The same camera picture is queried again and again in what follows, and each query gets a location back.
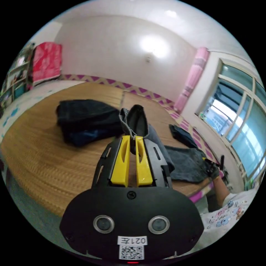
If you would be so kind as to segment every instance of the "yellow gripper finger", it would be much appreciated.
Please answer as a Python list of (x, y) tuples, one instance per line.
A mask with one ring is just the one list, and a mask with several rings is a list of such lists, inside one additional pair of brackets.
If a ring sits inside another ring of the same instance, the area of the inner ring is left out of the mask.
[(136, 136), (137, 185), (148, 186), (153, 182), (143, 137)]
[(113, 185), (128, 186), (130, 136), (123, 136), (111, 177)]

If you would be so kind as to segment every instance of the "hand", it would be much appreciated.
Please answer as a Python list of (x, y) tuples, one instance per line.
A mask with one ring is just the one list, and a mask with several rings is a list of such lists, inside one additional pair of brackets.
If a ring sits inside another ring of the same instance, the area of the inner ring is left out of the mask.
[(209, 163), (207, 169), (207, 175), (214, 180), (216, 177), (220, 176), (220, 170), (214, 162)]

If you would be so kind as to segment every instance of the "black cloth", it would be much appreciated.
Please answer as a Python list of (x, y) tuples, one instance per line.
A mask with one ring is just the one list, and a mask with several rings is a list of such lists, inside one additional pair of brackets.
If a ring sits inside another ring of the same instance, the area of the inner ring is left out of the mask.
[(169, 125), (169, 128), (174, 139), (185, 144), (189, 148), (198, 148), (192, 136), (187, 131), (176, 125)]
[(161, 142), (155, 129), (147, 121), (143, 106), (136, 104), (129, 111), (123, 108), (120, 110), (119, 118), (125, 135), (130, 135), (131, 153), (136, 154), (135, 145), (133, 143), (135, 136), (147, 138), (158, 145), (168, 164), (169, 171), (172, 172), (174, 170), (174, 164), (165, 146)]
[(119, 110), (100, 101), (61, 101), (56, 114), (64, 141), (77, 147), (123, 134)]
[(208, 177), (208, 164), (203, 160), (205, 153), (198, 148), (182, 149), (165, 146), (175, 170), (171, 172), (172, 180), (200, 183)]

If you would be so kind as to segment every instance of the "folded clothing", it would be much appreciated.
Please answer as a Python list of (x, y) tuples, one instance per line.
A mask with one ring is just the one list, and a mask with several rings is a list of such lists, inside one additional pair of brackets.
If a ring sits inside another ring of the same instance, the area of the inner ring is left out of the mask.
[(169, 125), (169, 129), (174, 139), (185, 144), (189, 148), (198, 148), (197, 144), (193, 140), (192, 136), (184, 129), (176, 126)]
[(171, 146), (165, 146), (165, 148), (175, 166), (175, 170), (170, 174), (172, 180), (197, 184), (208, 177), (208, 164), (203, 160), (206, 155), (202, 150)]
[(78, 147), (123, 134), (119, 110), (100, 101), (61, 101), (56, 114), (64, 141)]

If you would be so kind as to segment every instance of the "bookshelf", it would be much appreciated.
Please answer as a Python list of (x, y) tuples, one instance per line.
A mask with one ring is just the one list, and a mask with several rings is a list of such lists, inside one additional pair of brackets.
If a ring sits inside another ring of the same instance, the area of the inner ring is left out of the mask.
[(34, 46), (34, 43), (28, 43), (23, 47), (6, 75), (0, 92), (0, 105), (3, 110), (32, 86), (30, 65)]

